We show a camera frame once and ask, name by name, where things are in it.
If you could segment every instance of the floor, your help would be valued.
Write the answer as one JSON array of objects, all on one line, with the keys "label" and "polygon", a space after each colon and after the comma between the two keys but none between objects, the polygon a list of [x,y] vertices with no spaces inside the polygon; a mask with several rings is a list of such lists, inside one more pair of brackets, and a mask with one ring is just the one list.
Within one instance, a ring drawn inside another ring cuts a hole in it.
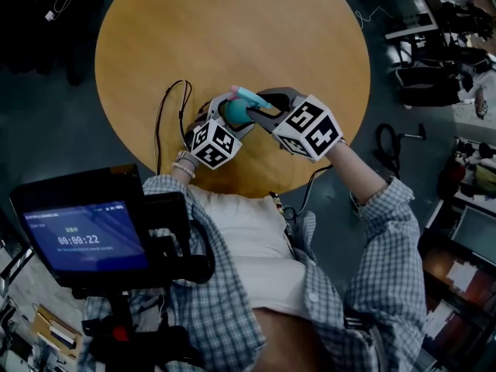
[{"label": "floor", "polygon": [[[391,15],[410,9],[408,0],[347,1],[353,11],[360,11],[365,18],[379,5]],[[111,2],[105,0],[104,11]],[[391,52],[384,45],[381,31],[382,15],[376,13],[363,27],[370,56],[370,98],[365,119],[351,146],[385,175],[387,172],[372,155],[376,127],[388,122],[397,133],[417,133],[418,124],[425,125],[428,139],[404,139],[401,155],[401,178],[415,192],[412,208],[423,226],[435,207],[436,178],[457,129],[450,107],[407,111],[398,102],[398,85],[391,74]],[[139,165],[143,180],[152,175],[122,145],[105,117],[95,85],[94,50],[95,40],[86,46],[86,78],[77,88],[66,82],[62,68],[55,68],[45,77],[34,73],[11,75],[0,67],[0,205],[9,216],[12,217],[12,211],[8,194],[21,183],[132,162]],[[283,195],[283,202],[298,207],[304,191],[300,188]],[[334,172],[326,172],[315,181],[308,209],[317,215],[313,247],[319,263],[342,292],[358,267],[364,238],[362,223],[352,212],[347,190]],[[42,302],[77,325],[81,315],[74,313],[70,295],[57,288],[48,274],[40,276],[43,267],[30,263],[33,266],[22,272],[23,278],[19,276],[19,293],[23,293],[23,285],[32,287],[39,281],[50,290],[48,294],[33,293],[27,298],[22,295],[23,304],[29,304],[25,307],[26,317],[33,317],[31,302]],[[50,297],[50,291],[57,296]]]}]

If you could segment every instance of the display screen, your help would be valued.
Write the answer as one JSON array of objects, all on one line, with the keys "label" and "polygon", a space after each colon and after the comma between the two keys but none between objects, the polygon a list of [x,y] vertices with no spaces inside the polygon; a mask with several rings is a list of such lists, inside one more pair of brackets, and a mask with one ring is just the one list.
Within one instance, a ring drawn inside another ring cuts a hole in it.
[{"label": "display screen", "polygon": [[148,261],[123,201],[25,213],[54,270],[142,270]]}]

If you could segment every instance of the table top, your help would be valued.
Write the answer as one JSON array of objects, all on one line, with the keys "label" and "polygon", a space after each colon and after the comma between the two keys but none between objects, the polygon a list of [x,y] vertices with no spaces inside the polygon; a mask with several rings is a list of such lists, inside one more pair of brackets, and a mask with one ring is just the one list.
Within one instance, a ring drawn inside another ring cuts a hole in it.
[{"label": "table top", "polygon": [[[157,108],[178,79],[193,84],[185,126],[231,84],[255,92],[293,87],[329,106],[348,142],[360,127],[370,87],[367,46],[345,0],[115,0],[98,36],[95,75],[113,129],[152,170]],[[181,97],[178,86],[164,106],[163,174],[183,148]],[[280,150],[257,126],[233,160],[214,171],[201,167],[192,183],[262,197],[302,186],[326,164]]]}]

